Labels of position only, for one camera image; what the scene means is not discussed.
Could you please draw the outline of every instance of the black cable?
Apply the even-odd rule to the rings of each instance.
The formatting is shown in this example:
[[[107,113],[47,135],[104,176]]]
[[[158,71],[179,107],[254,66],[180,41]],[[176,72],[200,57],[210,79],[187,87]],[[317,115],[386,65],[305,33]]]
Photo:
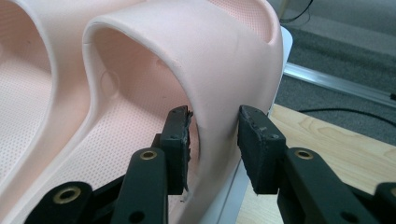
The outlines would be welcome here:
[[[310,113],[310,112],[321,112],[321,111],[346,111],[346,112],[351,112],[351,113],[356,113],[356,114],[362,114],[368,117],[372,117],[375,119],[379,119],[382,120],[390,125],[392,125],[393,127],[396,128],[396,122],[393,122],[389,119],[384,119],[378,115],[372,114],[372,113],[368,113],[368,112],[364,112],[364,111],[359,111],[359,110],[355,110],[355,109],[349,109],[349,108],[318,108],[318,109],[304,109],[304,110],[299,110],[298,112],[300,113]]]
[[[302,13],[300,13],[298,16],[293,17],[293,18],[290,18],[290,19],[285,19],[285,20],[280,19],[279,21],[280,21],[281,23],[287,23],[287,22],[292,22],[292,21],[295,21],[295,20],[299,19],[299,18],[300,18],[301,16],[303,16],[303,14],[309,9],[309,7],[312,5],[313,2],[314,2],[314,0],[309,1],[308,6],[307,6],[307,7],[304,9],[304,11],[303,11]]]

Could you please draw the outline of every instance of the perforated surface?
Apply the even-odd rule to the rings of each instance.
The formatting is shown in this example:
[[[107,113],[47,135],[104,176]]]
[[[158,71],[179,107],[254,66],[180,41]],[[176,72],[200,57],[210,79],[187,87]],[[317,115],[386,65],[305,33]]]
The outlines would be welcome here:
[[[53,163],[52,175],[43,183],[32,201],[23,208],[23,220],[33,206],[50,189],[67,181],[87,182],[97,189],[125,174],[132,154],[150,147],[155,133],[161,133],[169,110],[189,105],[189,100],[168,67],[149,50],[129,37],[104,30],[95,46],[106,67],[108,77],[95,74],[108,101],[92,128],[60,163]],[[195,178],[198,160],[198,138],[195,121],[191,124],[191,161],[189,183]],[[169,211],[182,201],[182,196],[169,197]]]
[[[230,16],[244,23],[266,43],[271,40],[273,23],[261,0],[208,1],[222,8]]]
[[[0,183],[29,146],[50,99],[50,62],[18,6],[0,2]]]

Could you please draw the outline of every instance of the metal grommet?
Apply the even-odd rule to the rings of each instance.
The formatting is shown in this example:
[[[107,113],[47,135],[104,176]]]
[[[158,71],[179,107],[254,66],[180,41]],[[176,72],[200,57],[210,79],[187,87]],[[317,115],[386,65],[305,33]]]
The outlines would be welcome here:
[[[157,153],[155,151],[145,151],[140,154],[140,159],[148,161],[157,157]]]
[[[305,150],[298,149],[298,150],[296,150],[294,152],[294,154],[297,157],[299,157],[300,159],[303,159],[303,160],[312,160],[312,159],[314,159],[314,155],[312,155],[312,153],[310,153],[308,151],[305,151]]]
[[[73,202],[81,194],[81,189],[77,186],[70,186],[59,190],[52,200],[58,204]]]

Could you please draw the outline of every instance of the gray floor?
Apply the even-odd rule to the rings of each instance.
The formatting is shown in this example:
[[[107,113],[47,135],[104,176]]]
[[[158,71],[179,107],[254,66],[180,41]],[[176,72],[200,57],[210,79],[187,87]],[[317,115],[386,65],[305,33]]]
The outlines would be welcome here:
[[[291,1],[284,17],[301,10]],[[396,2],[314,0],[308,15],[286,26],[293,35],[291,63],[351,80],[381,91],[396,93]],[[396,109],[356,96],[284,77],[276,103],[301,110],[343,107],[376,114],[396,122]],[[310,113],[351,131],[396,146],[396,128],[381,120],[350,112]]]

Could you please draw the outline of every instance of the wooden table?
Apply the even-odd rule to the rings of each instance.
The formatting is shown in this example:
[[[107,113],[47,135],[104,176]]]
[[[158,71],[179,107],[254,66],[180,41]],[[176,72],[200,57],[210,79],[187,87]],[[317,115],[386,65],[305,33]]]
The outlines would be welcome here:
[[[288,147],[316,151],[349,185],[374,193],[381,182],[396,182],[396,147],[275,105],[271,121]],[[257,196],[249,184],[237,223],[282,223],[275,196]]]

